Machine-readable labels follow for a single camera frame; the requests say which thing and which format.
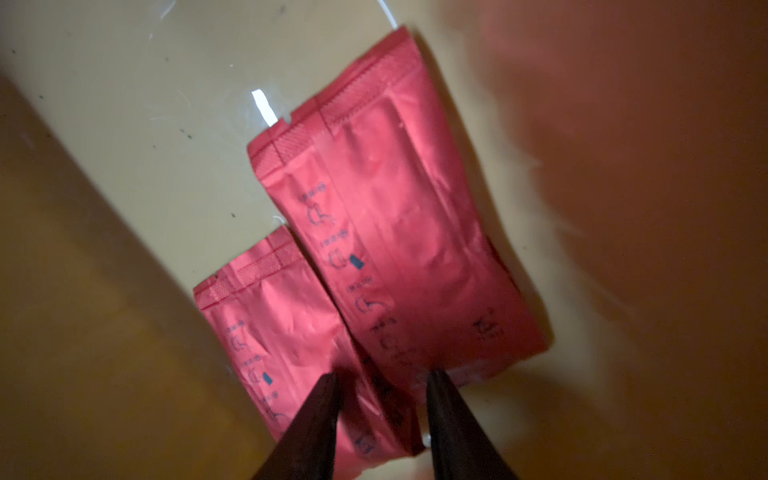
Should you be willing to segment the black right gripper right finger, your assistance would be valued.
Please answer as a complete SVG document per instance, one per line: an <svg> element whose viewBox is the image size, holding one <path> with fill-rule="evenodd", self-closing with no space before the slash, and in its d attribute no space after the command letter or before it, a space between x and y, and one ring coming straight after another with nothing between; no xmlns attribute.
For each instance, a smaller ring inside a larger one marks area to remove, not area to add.
<svg viewBox="0 0 768 480"><path fill-rule="evenodd" d="M426 399L436 479L519 479L445 371L429 373Z"/></svg>

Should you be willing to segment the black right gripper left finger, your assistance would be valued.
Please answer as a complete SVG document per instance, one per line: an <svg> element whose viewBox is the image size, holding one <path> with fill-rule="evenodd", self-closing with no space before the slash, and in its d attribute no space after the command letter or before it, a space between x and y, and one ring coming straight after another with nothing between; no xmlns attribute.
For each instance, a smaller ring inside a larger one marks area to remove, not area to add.
<svg viewBox="0 0 768 480"><path fill-rule="evenodd" d="M253 479L331 480L342 402L338 375L322 375Z"/></svg>

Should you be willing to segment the red tea bag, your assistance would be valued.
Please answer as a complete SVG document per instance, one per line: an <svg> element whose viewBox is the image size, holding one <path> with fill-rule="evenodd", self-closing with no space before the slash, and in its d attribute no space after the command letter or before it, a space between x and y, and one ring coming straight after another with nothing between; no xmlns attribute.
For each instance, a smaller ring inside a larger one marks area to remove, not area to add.
<svg viewBox="0 0 768 480"><path fill-rule="evenodd" d="M355 479L423 451L414 403L352 338L288 227L226 264L193 294L275 439L317 380L335 371L344 392L335 478Z"/></svg>
<svg viewBox="0 0 768 480"><path fill-rule="evenodd" d="M252 169L292 225L356 341L417 392L546 350L486 237L437 91L400 28L253 139Z"/></svg>

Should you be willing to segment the yellow plastic storage box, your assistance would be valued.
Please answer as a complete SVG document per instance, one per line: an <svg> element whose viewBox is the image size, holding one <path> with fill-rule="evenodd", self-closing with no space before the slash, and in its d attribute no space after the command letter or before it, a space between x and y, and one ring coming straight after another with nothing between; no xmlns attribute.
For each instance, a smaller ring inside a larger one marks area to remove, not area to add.
<svg viewBox="0 0 768 480"><path fill-rule="evenodd" d="M5 1L1 475L246 479L192 290L273 231L247 143L397 26L551 349L462 393L525 479L767 475L763 1Z"/></svg>

